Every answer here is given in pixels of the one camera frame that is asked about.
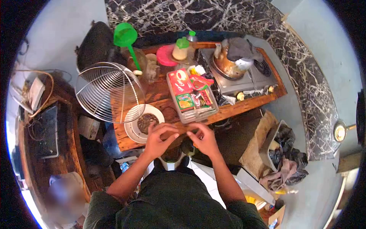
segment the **electric stove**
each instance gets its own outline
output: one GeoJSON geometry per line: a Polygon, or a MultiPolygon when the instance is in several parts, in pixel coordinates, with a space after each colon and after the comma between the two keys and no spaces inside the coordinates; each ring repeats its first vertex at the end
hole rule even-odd
{"type": "Polygon", "coordinates": [[[201,52],[205,61],[209,63],[210,71],[223,95],[236,96],[236,94],[242,91],[260,90],[266,85],[275,85],[277,83],[275,76],[264,60],[263,62],[255,60],[254,65],[245,72],[241,79],[234,81],[228,79],[215,67],[213,62],[214,50],[214,48],[203,48],[199,49],[199,52],[201,52]]]}

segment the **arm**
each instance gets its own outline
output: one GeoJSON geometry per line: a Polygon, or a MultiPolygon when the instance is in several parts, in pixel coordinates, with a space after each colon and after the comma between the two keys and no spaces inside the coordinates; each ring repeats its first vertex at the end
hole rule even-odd
{"type": "Polygon", "coordinates": [[[138,157],[135,163],[127,169],[107,190],[107,194],[114,196],[119,201],[124,202],[133,193],[141,180],[149,164],[157,157],[160,157],[169,145],[179,136],[178,129],[172,124],[161,123],[154,126],[154,122],[149,126],[145,151],[138,157]],[[165,132],[173,132],[165,141],[160,139],[160,135],[165,132]]]}
{"type": "Polygon", "coordinates": [[[198,149],[210,158],[217,181],[217,188],[225,205],[238,200],[246,202],[242,189],[235,181],[219,151],[214,132],[201,123],[192,123],[190,126],[194,129],[199,129],[197,134],[188,131],[187,135],[197,145],[198,149]]]}

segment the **pink lid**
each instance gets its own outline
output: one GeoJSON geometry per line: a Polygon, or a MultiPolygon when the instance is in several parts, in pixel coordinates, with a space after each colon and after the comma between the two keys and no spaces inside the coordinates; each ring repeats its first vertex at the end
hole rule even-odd
{"type": "Polygon", "coordinates": [[[164,45],[156,51],[156,59],[157,61],[164,66],[173,67],[176,66],[178,63],[172,61],[169,56],[172,55],[174,44],[172,45],[164,45]]]}

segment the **black marble countertop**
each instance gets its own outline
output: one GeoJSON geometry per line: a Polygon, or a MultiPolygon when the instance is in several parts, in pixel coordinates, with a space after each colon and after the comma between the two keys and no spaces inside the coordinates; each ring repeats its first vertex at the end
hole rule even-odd
{"type": "Polygon", "coordinates": [[[329,84],[310,51],[282,24],[283,14],[266,0],[106,0],[106,8],[112,28],[129,22],[139,36],[212,30],[267,40],[295,89],[309,159],[333,158],[340,143],[333,138],[338,112],[329,84]]]}

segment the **green packet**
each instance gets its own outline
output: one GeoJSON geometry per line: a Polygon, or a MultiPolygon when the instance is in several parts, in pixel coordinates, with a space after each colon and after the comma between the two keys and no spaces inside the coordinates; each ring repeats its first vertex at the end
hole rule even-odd
{"type": "Polygon", "coordinates": [[[179,109],[186,111],[194,108],[194,102],[190,94],[177,95],[175,99],[178,102],[179,109]]]}

